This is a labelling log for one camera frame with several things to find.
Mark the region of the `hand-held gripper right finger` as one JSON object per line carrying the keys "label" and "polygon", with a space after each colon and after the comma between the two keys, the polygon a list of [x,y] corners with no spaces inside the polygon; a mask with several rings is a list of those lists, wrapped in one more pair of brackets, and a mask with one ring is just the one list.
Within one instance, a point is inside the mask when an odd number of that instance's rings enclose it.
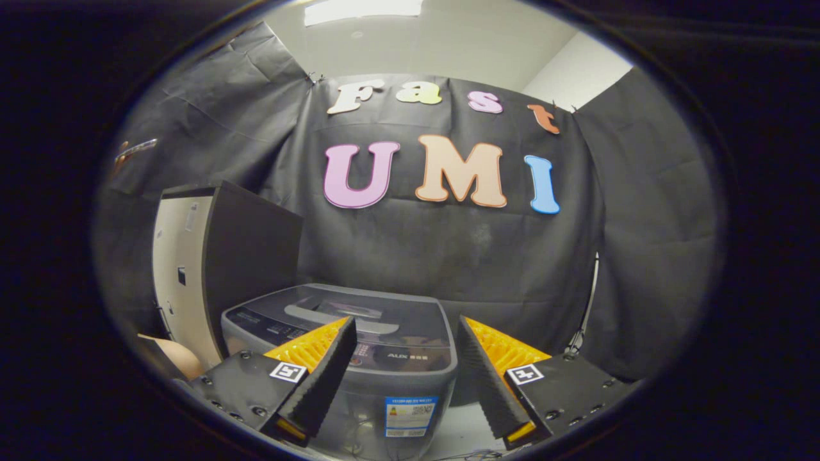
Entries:
{"label": "hand-held gripper right finger", "polygon": [[547,354],[463,316],[459,363],[494,438],[509,450],[556,442],[595,425],[636,387],[579,354]]}

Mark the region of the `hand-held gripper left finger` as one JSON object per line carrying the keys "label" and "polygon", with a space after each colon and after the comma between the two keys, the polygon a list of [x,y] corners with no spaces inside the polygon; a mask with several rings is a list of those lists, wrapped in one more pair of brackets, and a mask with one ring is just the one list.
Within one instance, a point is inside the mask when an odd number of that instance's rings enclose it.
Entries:
{"label": "hand-held gripper left finger", "polygon": [[197,402],[252,433],[296,446],[316,437],[357,345],[343,317],[265,353],[240,350],[192,380]]}

